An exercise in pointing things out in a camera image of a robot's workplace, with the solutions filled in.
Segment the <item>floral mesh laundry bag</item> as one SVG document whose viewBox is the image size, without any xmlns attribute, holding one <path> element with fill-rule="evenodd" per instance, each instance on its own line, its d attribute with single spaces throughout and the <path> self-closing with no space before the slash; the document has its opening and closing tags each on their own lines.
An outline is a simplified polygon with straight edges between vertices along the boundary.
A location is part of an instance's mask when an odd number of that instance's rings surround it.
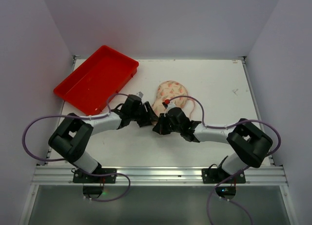
<svg viewBox="0 0 312 225">
<path fill-rule="evenodd" d="M 171 99 L 177 96 L 185 95 L 188 96 L 189 93 L 185 86 L 183 86 L 181 83 L 173 80 L 168 80 L 162 82 L 157 89 L 156 92 L 156 99 L 152 104 L 152 109 L 154 113 L 159 117 L 161 113 L 165 113 L 165 107 L 162 105 L 162 103 L 166 99 Z M 191 119 L 192 114 L 195 110 L 195 101 L 188 98 L 188 97 L 179 97 L 173 100 L 173 103 L 180 108 L 184 108 L 188 101 L 191 101 L 193 103 L 193 108 L 189 112 L 188 118 Z"/>
</svg>

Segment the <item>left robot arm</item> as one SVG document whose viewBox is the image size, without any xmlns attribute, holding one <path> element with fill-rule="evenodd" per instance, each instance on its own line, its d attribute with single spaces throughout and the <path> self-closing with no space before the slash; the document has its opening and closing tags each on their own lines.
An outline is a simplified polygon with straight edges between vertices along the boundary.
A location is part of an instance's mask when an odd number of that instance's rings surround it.
<svg viewBox="0 0 312 225">
<path fill-rule="evenodd" d="M 83 173 L 94 176 L 101 168 L 87 151 L 92 135 L 119 130 L 136 122 L 139 127 L 150 126 L 158 121 L 149 102 L 142 102 L 137 95 L 128 95 L 125 102 L 102 115 L 88 117 L 68 114 L 51 135 L 48 144 L 67 162 Z"/>
</svg>

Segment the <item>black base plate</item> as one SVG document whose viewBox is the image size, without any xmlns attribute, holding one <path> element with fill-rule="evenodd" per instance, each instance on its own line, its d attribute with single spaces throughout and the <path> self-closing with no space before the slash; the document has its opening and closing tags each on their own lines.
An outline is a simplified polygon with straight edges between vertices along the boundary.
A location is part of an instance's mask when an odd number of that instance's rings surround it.
<svg viewBox="0 0 312 225">
<path fill-rule="evenodd" d="M 204 184 L 218 184 L 224 179 L 228 178 L 230 174 L 226 173 L 222 169 L 205 168 L 201 170 L 201 176 L 202 176 L 202 181 Z M 245 174 L 241 173 L 237 176 L 234 176 L 228 181 L 226 181 L 225 183 L 226 184 L 232 184 L 232 183 L 244 184 L 246 183 Z"/>
<path fill-rule="evenodd" d="M 115 168 L 97 168 L 92 173 L 85 173 L 81 169 L 72 169 L 73 183 L 76 184 L 114 184 L 117 177 Z"/>
</svg>

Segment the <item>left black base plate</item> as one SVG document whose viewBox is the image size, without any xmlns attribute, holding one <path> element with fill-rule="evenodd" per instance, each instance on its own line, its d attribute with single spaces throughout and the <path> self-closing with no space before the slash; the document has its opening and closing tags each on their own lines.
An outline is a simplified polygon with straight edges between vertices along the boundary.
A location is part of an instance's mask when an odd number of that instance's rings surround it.
<svg viewBox="0 0 312 225">
<path fill-rule="evenodd" d="M 73 183 L 76 184 L 114 184 L 117 177 L 115 168 L 97 168 L 92 173 L 85 173 L 81 169 L 72 169 Z"/>
</svg>

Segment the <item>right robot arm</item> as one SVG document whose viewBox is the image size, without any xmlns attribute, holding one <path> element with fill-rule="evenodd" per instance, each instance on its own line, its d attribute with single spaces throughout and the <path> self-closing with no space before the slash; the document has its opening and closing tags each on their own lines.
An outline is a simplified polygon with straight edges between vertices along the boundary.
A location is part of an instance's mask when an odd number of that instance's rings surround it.
<svg viewBox="0 0 312 225">
<path fill-rule="evenodd" d="M 215 171 L 207 171 L 210 178 L 222 181 L 245 167 L 259 168 L 273 144 L 252 122 L 241 118 L 239 123 L 229 129 L 208 128 L 201 121 L 190 120 L 181 108 L 174 107 L 160 114 L 153 131 L 160 135 L 176 132 L 188 142 L 228 143 L 234 153 L 226 156 Z"/>
</svg>

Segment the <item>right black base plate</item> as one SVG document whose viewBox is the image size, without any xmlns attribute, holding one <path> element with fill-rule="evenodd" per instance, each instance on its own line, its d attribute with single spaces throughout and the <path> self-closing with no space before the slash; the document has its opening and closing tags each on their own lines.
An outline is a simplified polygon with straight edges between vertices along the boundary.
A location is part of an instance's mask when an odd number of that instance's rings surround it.
<svg viewBox="0 0 312 225">
<path fill-rule="evenodd" d="M 226 173 L 222 169 L 205 168 L 201 170 L 201 176 L 202 176 L 202 181 L 204 184 L 218 184 L 224 179 L 228 178 L 230 174 Z M 228 181 L 226 181 L 225 183 L 226 184 L 232 184 L 232 183 L 244 184 L 246 183 L 245 174 L 241 173 L 237 176 L 234 176 Z"/>
</svg>

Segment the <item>aluminium front rail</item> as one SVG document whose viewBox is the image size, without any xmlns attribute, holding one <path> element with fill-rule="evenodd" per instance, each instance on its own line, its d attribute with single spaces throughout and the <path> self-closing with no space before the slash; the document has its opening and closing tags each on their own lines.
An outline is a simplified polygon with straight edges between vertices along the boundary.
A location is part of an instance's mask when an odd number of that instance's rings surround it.
<svg viewBox="0 0 312 225">
<path fill-rule="evenodd" d="M 133 186 L 213 186 L 205 184 L 206 174 L 203 167 L 115 167 L 117 177 L 115 186 L 126 186 L 127 175 Z M 72 185 L 74 183 L 74 167 L 37 166 L 31 181 L 32 185 Z M 249 168 L 238 174 L 230 185 L 242 186 L 286 186 L 286 174 L 282 167 Z"/>
</svg>

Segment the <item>red plastic tray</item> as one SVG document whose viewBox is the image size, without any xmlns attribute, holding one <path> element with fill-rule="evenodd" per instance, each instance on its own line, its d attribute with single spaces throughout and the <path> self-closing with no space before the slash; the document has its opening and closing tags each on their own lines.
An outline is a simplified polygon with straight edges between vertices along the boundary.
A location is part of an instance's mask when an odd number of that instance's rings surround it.
<svg viewBox="0 0 312 225">
<path fill-rule="evenodd" d="M 101 46 L 54 88 L 54 94 L 86 115 L 97 115 L 136 74 L 139 62 Z"/>
</svg>

